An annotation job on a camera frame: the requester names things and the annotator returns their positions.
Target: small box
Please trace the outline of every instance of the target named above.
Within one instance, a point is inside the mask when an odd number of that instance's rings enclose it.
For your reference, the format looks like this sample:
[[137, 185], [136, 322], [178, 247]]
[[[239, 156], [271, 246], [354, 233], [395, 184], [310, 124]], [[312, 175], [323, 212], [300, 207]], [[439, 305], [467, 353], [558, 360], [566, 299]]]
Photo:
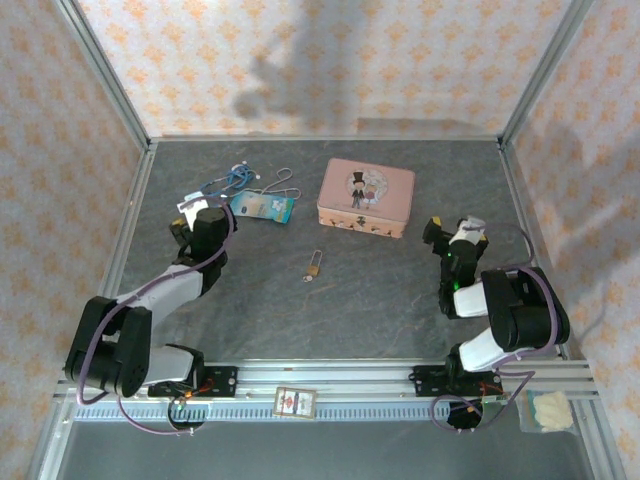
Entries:
[[332, 158], [318, 197], [320, 224], [400, 238], [414, 181], [411, 170]]

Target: plastic bag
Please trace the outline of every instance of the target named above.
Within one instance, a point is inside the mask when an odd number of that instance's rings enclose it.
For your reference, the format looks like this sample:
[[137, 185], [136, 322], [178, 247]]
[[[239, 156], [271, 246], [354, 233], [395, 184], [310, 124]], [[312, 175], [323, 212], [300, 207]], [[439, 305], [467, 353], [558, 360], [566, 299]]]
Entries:
[[578, 435], [573, 410], [562, 392], [525, 390], [516, 398], [520, 430], [525, 433], [570, 432]]

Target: marble surface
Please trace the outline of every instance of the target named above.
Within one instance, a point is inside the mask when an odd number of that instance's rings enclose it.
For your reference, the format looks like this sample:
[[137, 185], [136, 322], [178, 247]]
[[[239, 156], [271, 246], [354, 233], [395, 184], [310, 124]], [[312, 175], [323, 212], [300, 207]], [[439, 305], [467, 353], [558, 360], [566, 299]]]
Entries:
[[[318, 224], [316, 200], [331, 157], [408, 168], [416, 173], [409, 225], [395, 240]], [[496, 145], [445, 141], [161, 142], [151, 170], [121, 292], [160, 274], [175, 258], [169, 223], [176, 204], [206, 181], [246, 160], [273, 181], [302, 190], [288, 224], [239, 218], [221, 279], [154, 331], [154, 343], [197, 348], [209, 361], [242, 358], [443, 358], [488, 326], [487, 319], [448, 320], [438, 309], [439, 258], [422, 230], [440, 215], [447, 230], [460, 216], [487, 222], [517, 217]], [[487, 232], [480, 267], [527, 257], [512, 232]], [[320, 275], [302, 277], [314, 250]]]

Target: wall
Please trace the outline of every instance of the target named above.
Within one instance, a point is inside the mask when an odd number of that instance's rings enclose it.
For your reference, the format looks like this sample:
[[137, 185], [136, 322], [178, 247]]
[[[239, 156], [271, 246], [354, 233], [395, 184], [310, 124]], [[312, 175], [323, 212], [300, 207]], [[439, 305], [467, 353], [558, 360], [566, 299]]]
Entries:
[[0, 3], [0, 478], [29, 466], [139, 157], [51, 0]]
[[570, 0], [80, 2], [151, 136], [443, 137], [504, 128]]
[[629, 478], [640, 478], [639, 58], [637, 1], [595, 2], [515, 141], [527, 214]]

